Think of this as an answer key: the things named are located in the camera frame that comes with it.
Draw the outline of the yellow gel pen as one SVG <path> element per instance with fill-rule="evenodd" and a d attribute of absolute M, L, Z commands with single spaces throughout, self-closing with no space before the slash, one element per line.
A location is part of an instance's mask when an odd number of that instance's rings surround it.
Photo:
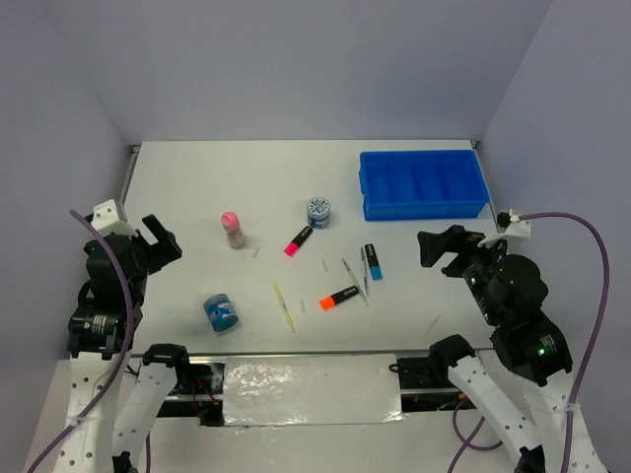
<path fill-rule="evenodd" d="M 292 319 L 291 314 L 290 314 L 290 312 L 289 312 L 289 310 L 288 310 L 288 308 L 286 306 L 286 303 L 285 303 L 285 300 L 284 300 L 284 298 L 282 296 L 280 288 L 276 284 L 276 282 L 273 282 L 272 284 L 273 284 L 273 288 L 274 288 L 274 291 L 275 291 L 278 303 L 280 304 L 280 307 L 281 307 L 281 309 L 283 311 L 285 320 L 286 320 L 286 322 L 288 324 L 289 330 L 291 331 L 291 333 L 296 333 L 296 329 L 295 329 L 295 325 L 294 325 L 293 319 Z"/>

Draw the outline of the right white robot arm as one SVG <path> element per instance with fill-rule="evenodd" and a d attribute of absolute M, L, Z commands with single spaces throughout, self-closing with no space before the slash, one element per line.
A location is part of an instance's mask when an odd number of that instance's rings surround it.
<path fill-rule="evenodd" d="M 430 348 L 429 375 L 456 386 L 477 408 L 509 453 L 517 472 L 603 472 L 580 406 L 579 376 L 561 330 L 544 314 L 548 288 L 538 266 L 511 254 L 500 236 L 453 225 L 417 235 L 420 263 L 464 281 L 493 332 L 493 351 L 515 379 L 529 412 L 524 414 L 493 380 L 468 342 L 447 337 Z"/>

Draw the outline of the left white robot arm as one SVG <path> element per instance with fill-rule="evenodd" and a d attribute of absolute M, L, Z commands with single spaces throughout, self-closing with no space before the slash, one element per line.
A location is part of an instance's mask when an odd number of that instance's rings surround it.
<path fill-rule="evenodd" d="M 118 402 L 148 278 L 182 251 L 153 215 L 142 220 L 153 243 L 121 218 L 118 229 L 106 229 L 104 217 L 97 211 L 79 220 L 93 238 L 84 247 L 89 279 L 68 322 L 70 399 L 66 426 L 54 440 L 60 448 L 57 472 L 137 471 L 164 401 L 193 380 L 185 347 L 154 344 L 142 357 L 127 401 Z"/>

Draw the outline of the blue black highlighter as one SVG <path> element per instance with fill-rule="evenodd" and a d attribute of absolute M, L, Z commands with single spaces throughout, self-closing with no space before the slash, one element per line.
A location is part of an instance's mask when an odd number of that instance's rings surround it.
<path fill-rule="evenodd" d="M 383 278 L 383 274 L 376 249 L 371 243 L 367 243 L 364 248 L 371 277 L 374 281 L 379 281 Z"/>

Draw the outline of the pink capped eraser bottle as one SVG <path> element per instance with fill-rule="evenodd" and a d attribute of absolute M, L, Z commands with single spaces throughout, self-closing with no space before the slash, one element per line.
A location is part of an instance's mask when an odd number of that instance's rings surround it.
<path fill-rule="evenodd" d="M 237 214 L 234 212 L 225 212 L 221 217 L 221 224 L 226 232 L 229 246 L 231 248 L 241 248 L 245 244 L 245 236 Z"/>

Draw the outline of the blue divided plastic bin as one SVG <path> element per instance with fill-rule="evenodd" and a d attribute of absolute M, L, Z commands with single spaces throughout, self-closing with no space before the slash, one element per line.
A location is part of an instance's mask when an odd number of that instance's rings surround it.
<path fill-rule="evenodd" d="M 359 160 L 369 222 L 475 219 L 490 202 L 471 150 L 367 151 Z"/>

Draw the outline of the blue labelled tub lying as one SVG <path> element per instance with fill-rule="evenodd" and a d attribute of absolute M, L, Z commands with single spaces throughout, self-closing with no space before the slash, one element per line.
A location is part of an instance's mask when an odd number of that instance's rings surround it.
<path fill-rule="evenodd" d="M 216 333 L 233 329 L 240 321 L 227 294 L 217 294 L 203 303 L 203 309 Z"/>

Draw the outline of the blue patterned round jar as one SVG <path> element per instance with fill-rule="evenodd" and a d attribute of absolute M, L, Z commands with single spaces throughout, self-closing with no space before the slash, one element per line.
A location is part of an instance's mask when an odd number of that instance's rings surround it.
<path fill-rule="evenodd" d="M 308 225 L 315 230 L 323 230 L 330 223 L 331 206 L 324 197 L 313 197 L 307 203 Z"/>

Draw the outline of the orange black highlighter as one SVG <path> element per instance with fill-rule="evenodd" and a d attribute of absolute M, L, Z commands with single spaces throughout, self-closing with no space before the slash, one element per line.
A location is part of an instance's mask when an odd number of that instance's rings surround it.
<path fill-rule="evenodd" d="M 357 296 L 359 289 L 357 286 L 351 286 L 344 290 L 338 291 L 319 301 L 319 306 L 322 310 L 327 311 L 335 306 L 344 303 L 345 301 Z"/>

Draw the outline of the pink black highlighter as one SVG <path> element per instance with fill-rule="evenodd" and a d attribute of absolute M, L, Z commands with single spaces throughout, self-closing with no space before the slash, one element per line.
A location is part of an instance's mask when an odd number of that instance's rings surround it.
<path fill-rule="evenodd" d="M 290 241 L 290 243 L 284 248 L 284 253 L 290 257 L 293 257 L 300 247 L 305 243 L 309 236 L 313 233 L 314 229 L 310 226 L 305 226 L 301 231 Z"/>

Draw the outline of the silver foil plate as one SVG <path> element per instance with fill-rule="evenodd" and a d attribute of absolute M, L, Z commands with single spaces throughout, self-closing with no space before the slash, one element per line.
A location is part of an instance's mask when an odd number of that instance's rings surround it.
<path fill-rule="evenodd" d="M 235 427 L 369 425 L 403 419 L 395 356 L 229 359 L 223 418 Z"/>

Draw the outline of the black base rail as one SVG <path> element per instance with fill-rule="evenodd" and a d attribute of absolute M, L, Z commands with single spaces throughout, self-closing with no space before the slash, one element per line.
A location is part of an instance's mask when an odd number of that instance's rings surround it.
<path fill-rule="evenodd" d="M 193 357 L 158 415 L 204 427 L 370 425 L 450 412 L 463 398 L 424 352 Z"/>

